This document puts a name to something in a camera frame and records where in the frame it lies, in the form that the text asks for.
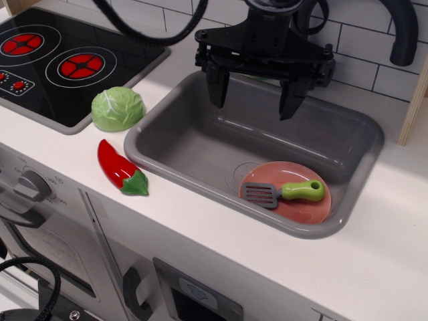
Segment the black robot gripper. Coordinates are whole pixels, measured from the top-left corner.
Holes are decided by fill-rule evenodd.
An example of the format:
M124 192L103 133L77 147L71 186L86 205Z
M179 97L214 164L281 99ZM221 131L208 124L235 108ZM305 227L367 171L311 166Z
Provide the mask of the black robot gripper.
M207 69L211 103L217 108L224 106L228 70L277 79L288 79L292 72L309 70L312 79L282 80L280 120L295 114L310 87L326 87L334 73L335 60L332 45L321 47L308 41L308 36L325 26L322 22L310 27L313 9L301 6L291 15L283 16L264 15L250 9L247 19L237 25L197 31L199 48L195 63Z

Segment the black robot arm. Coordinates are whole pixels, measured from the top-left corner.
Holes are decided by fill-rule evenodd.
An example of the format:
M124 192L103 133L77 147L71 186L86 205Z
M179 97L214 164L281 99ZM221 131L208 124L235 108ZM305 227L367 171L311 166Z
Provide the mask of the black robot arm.
M211 103L222 108L232 72L279 80L282 83L279 113L291 118L316 86L329 85L335 67L330 44L321 47L305 36L303 17L314 1L247 1L247 19L224 28L196 32L195 60L206 74Z

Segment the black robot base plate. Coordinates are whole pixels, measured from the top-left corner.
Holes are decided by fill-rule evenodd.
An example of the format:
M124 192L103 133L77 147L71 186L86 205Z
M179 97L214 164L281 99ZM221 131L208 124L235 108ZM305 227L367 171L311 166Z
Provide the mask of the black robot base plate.
M54 304L51 297L54 287L38 281L38 308L16 308L1 311L1 320L101 320L61 294L56 295Z

